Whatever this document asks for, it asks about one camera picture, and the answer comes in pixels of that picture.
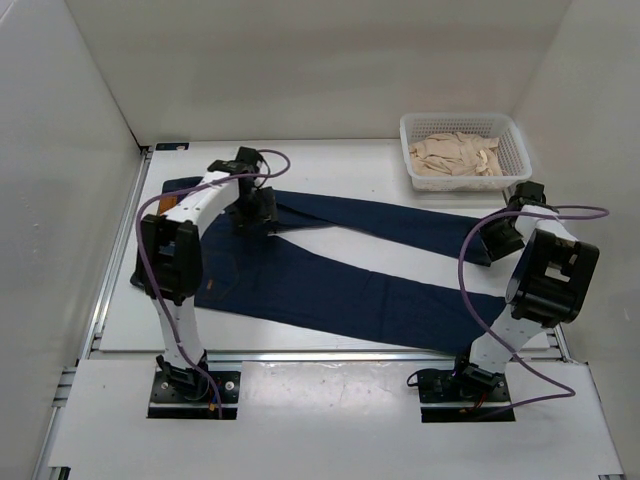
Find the dark blue denim trousers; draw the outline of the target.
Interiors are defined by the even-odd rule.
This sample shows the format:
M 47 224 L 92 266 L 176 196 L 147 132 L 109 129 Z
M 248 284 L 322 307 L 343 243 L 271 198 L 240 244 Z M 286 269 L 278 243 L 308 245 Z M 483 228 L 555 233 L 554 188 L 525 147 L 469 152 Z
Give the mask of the dark blue denim trousers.
M 236 234 L 227 215 L 206 230 L 197 307 L 449 354 L 462 352 L 485 332 L 456 289 L 341 263 L 283 238 L 286 231 L 344 227 L 459 259 L 472 218 L 288 191 L 276 191 L 275 198 L 278 222 L 270 234 Z M 490 263 L 477 240 L 471 241 L 465 260 L 484 267 Z M 499 297 L 469 297 L 487 325 L 505 307 Z

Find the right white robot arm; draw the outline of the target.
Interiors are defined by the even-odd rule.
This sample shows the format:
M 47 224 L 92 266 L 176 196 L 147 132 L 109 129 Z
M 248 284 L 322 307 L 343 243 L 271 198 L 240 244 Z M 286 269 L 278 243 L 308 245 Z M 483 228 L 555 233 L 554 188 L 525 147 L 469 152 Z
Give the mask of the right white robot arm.
M 564 219 L 558 207 L 546 203 L 544 186 L 527 181 L 516 186 L 505 209 L 480 220 L 465 237 L 458 259 L 460 293 L 485 333 L 456 359 L 449 375 L 450 390 L 458 398 L 492 392 L 532 337 L 579 315 L 600 250 L 569 233 Z M 474 309 L 463 279 L 474 238 L 491 262 L 519 255 L 506 287 L 506 306 L 491 325 Z

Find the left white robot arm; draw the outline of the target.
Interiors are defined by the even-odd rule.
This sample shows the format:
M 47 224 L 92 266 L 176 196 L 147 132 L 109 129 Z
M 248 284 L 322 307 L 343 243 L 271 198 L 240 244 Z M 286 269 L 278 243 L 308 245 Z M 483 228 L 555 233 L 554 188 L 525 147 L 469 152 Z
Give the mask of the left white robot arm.
M 268 153 L 241 147 L 234 159 L 214 161 L 195 186 L 179 190 L 177 203 L 163 213 L 137 213 L 135 273 L 155 307 L 164 340 L 157 363 L 166 382 L 189 401 L 219 400 L 195 315 L 204 276 L 201 240 L 221 215 L 236 233 L 272 231 L 275 195 L 263 185 L 275 175 Z

